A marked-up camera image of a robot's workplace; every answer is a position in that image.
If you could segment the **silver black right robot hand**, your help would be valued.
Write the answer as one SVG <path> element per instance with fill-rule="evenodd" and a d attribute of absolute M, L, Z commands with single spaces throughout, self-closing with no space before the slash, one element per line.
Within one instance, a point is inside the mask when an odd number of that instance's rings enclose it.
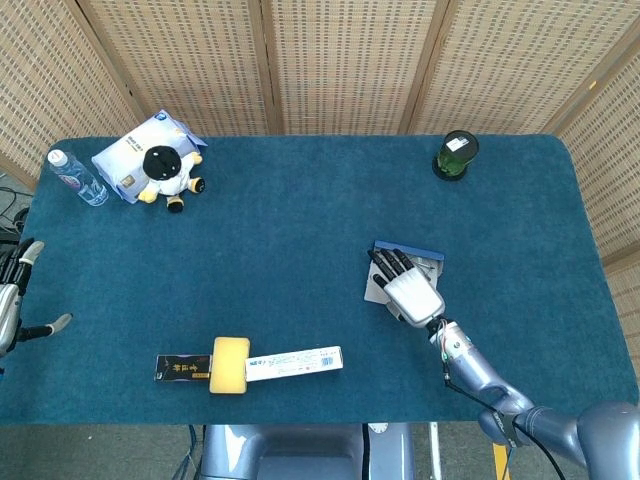
<path fill-rule="evenodd" d="M 445 302 L 430 276 L 402 250 L 368 250 L 374 267 L 369 280 L 384 295 L 391 314 L 415 328 L 426 328 L 445 312 Z"/>

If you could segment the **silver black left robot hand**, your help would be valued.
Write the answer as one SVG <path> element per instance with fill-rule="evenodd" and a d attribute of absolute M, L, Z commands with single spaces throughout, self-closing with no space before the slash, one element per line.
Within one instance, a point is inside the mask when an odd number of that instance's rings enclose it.
<path fill-rule="evenodd" d="M 73 320 L 71 313 L 54 322 L 23 327 L 21 307 L 31 273 L 45 243 L 28 238 L 1 254 L 1 357 L 14 350 L 17 343 L 46 338 L 60 333 Z"/>

